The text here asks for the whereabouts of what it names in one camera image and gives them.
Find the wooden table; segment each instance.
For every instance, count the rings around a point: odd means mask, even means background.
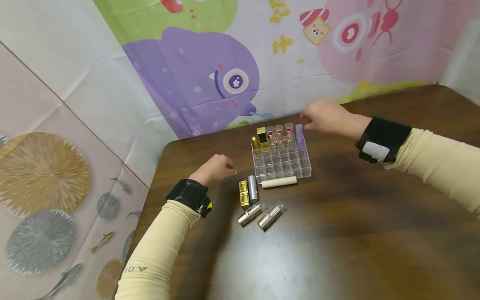
[[[348,103],[364,115],[432,130],[480,146],[480,108],[442,86]],[[253,173],[255,128],[298,116],[167,145],[132,249],[165,196],[215,153],[238,174],[209,191],[214,209],[187,234],[171,280],[172,299],[480,299],[480,221],[413,175],[358,159],[354,142],[306,132],[312,176],[262,190],[288,211],[263,233],[242,228],[238,182]]]

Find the hand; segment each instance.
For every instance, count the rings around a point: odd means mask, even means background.
[[[340,134],[359,140],[372,120],[369,117],[352,114],[336,101],[320,98],[310,103],[300,114],[307,121],[307,130]]]
[[[213,181],[223,180],[225,177],[235,174],[237,174],[237,170],[235,170],[233,161],[225,155],[215,154],[188,179],[193,179],[204,186],[208,186]]]

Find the purple cartoon creature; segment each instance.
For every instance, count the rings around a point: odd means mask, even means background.
[[[222,130],[256,112],[257,64],[229,35],[169,27],[162,39],[134,41],[123,50],[180,139]]]

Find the wrist strap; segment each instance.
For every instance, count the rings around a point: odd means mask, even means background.
[[[182,179],[167,195],[167,200],[185,204],[202,218],[212,210],[212,202],[207,196],[208,188],[192,179]]]
[[[395,162],[411,130],[410,126],[374,116],[355,145],[359,157],[374,164]]]

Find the beige sleeve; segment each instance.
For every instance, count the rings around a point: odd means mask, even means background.
[[[396,162],[385,168],[415,174],[470,212],[480,214],[480,148],[413,129]]]
[[[115,300],[168,299],[170,276],[185,233],[200,218],[168,200],[125,265]]]

